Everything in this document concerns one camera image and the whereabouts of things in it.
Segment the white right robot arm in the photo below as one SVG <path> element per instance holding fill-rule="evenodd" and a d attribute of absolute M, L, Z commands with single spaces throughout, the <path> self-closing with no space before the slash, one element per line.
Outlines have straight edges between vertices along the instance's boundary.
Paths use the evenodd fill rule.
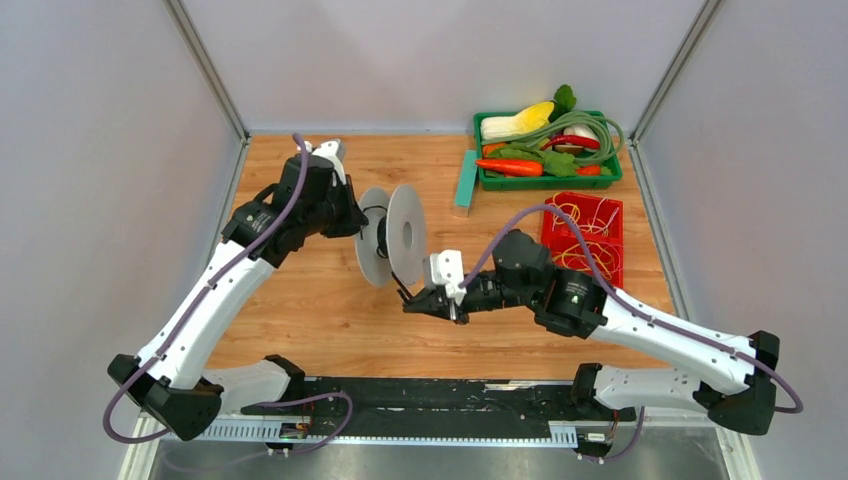
<path fill-rule="evenodd" d="M 763 436 L 775 414 L 777 388 L 768 375 L 778 338 L 704 328 L 646 305 L 593 276 L 556 266 L 547 247 L 513 229 L 493 249 L 494 267 L 459 284 L 461 255 L 434 254 L 429 279 L 406 300 L 406 313 L 465 324 L 472 313 L 526 307 L 536 324 L 564 337 L 617 344 L 667 363 L 665 369 L 579 366 L 572 409 L 586 419 L 606 409 L 657 407 L 705 414 L 738 433 Z"/>

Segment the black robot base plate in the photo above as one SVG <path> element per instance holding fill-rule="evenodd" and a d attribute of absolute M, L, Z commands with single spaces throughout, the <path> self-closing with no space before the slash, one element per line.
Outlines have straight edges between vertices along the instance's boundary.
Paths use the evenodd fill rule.
<path fill-rule="evenodd" d="M 568 381 L 310 377 L 285 395 L 304 406 L 248 406 L 242 413 L 311 416 L 311 433 L 404 439 L 541 439 L 552 421 L 633 422 L 634 408 L 614 413 L 571 393 Z"/>

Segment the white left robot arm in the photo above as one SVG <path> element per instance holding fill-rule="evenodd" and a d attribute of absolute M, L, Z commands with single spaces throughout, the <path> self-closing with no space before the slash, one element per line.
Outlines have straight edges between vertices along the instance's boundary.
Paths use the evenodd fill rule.
<path fill-rule="evenodd" d="M 309 236 L 350 237 L 366 224 L 342 154 L 321 147 L 288 159 L 278 182 L 233 213 L 208 266 L 166 325 L 137 354 L 110 362 L 117 395 L 184 441 L 244 407 L 269 403 L 284 415 L 299 411 L 304 373 L 281 356 L 230 369 L 206 363 L 236 314 Z"/>

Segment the white perforated cable spool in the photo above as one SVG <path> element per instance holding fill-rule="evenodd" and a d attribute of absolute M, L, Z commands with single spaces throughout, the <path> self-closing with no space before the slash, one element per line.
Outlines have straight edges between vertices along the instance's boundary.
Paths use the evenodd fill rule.
<path fill-rule="evenodd" d="M 358 204 L 369 220 L 355 239 L 355 253 L 366 281 L 378 288 L 393 277 L 415 284 L 427 256 L 425 213 L 417 191 L 400 185 L 391 194 L 371 187 Z"/>

